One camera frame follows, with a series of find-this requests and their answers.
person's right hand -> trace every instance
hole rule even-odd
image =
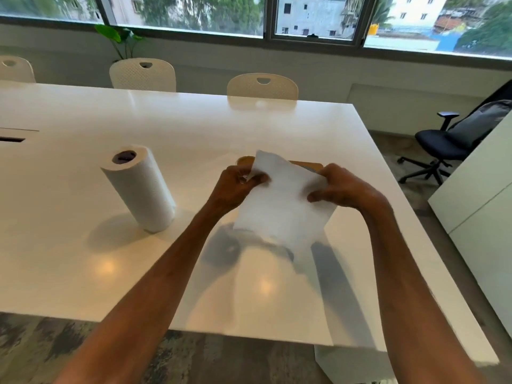
[[[326,177],[329,185],[323,190],[310,193],[310,202],[329,201],[360,211],[373,207],[376,202],[387,202],[378,190],[337,164],[325,166],[318,174]]]

paper towel roll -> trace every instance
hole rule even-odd
[[[170,225],[176,203],[149,148],[120,148],[105,159],[101,170],[143,229],[156,233]]]

forearm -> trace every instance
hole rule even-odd
[[[203,208],[99,323],[56,383],[138,383],[173,319],[201,249],[220,216]]]
[[[382,328],[398,382],[482,382],[432,297],[391,206],[379,199],[362,214],[374,253]]]

brown tray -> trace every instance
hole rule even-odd
[[[254,156],[242,156],[237,160],[237,166],[246,166],[252,165],[254,163]],[[323,164],[321,163],[311,163],[311,162],[298,162],[295,160],[290,160],[290,163],[296,164],[297,166],[301,166],[304,168],[308,168],[312,171],[318,172],[323,168]]]

hand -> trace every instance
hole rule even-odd
[[[327,178],[329,185],[308,195],[308,201],[329,201],[338,206],[347,206],[365,211],[375,206],[375,202],[387,199],[370,184],[352,174],[346,168],[331,163],[318,174]]]
[[[253,176],[246,181],[243,176],[251,172],[251,166],[229,166],[215,185],[214,191],[205,204],[205,208],[220,217],[240,206],[249,192],[268,180],[266,174]]]

